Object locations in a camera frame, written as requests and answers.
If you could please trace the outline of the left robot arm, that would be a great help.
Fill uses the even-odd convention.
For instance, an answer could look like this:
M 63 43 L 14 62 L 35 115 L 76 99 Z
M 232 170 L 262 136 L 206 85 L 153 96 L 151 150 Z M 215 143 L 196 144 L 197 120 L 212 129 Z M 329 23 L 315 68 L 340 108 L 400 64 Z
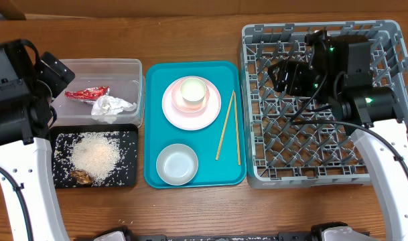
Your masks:
M 52 177 L 53 100 L 75 78 L 27 39 L 0 44 L 0 184 L 14 240 L 67 240 Z

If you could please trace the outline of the white rice pile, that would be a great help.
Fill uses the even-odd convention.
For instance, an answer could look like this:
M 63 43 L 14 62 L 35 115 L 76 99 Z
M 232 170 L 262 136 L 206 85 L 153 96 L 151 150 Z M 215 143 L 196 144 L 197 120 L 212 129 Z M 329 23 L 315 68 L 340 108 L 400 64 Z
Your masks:
M 84 133 L 72 146 L 70 162 L 95 180 L 106 179 L 120 160 L 119 140 L 106 133 Z

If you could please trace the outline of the brown food scrap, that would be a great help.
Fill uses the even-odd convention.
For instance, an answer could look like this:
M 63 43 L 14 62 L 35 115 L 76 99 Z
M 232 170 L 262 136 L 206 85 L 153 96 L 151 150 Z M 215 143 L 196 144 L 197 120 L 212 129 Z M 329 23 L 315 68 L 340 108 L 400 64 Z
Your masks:
M 80 185 L 92 185 L 94 182 L 93 178 L 83 170 L 73 170 L 71 171 L 71 176 Z

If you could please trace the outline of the white paper cup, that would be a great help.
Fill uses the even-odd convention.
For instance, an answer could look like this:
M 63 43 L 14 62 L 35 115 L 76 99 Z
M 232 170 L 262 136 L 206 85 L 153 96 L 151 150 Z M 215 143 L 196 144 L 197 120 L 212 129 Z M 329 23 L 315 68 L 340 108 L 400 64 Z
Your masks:
M 197 77 L 187 77 L 180 85 L 182 98 L 190 104 L 199 104 L 207 92 L 206 84 Z

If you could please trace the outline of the white napkin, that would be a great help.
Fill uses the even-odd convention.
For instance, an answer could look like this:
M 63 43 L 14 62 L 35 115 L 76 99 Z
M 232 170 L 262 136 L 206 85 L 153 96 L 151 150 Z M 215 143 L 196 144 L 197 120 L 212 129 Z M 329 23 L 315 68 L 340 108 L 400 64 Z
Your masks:
M 123 111 L 134 111 L 137 108 L 137 103 L 130 103 L 121 98 L 104 95 L 99 97 L 93 104 L 91 115 L 96 121 L 113 124 L 117 117 L 115 115 Z

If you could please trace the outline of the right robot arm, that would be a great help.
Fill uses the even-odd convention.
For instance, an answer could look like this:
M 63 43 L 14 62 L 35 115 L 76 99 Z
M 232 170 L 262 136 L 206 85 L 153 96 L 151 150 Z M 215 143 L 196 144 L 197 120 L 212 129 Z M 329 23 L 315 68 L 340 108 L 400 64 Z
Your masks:
M 395 92 L 373 85 L 371 44 L 363 35 L 329 36 L 320 30 L 304 37 L 309 62 L 281 60 L 267 73 L 276 92 L 307 96 L 328 104 L 358 149 L 383 212 L 387 240 L 408 240 L 408 138 Z

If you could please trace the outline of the red foil snack wrapper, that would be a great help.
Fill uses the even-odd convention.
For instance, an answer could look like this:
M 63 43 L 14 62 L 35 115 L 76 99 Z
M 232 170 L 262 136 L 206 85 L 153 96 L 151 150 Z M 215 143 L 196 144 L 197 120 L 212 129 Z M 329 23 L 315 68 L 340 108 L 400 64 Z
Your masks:
M 77 91 L 65 91 L 64 96 L 71 100 L 94 104 L 101 96 L 108 95 L 110 88 L 108 86 L 96 86 Z

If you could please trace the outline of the grey small bowl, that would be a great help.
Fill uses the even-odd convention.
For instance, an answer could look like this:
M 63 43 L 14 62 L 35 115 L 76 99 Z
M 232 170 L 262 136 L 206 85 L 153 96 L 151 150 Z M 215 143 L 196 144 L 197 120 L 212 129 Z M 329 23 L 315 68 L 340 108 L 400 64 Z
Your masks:
M 198 172 L 198 156 L 185 144 L 172 144 L 158 155 L 156 171 L 168 185 L 180 186 L 189 183 Z

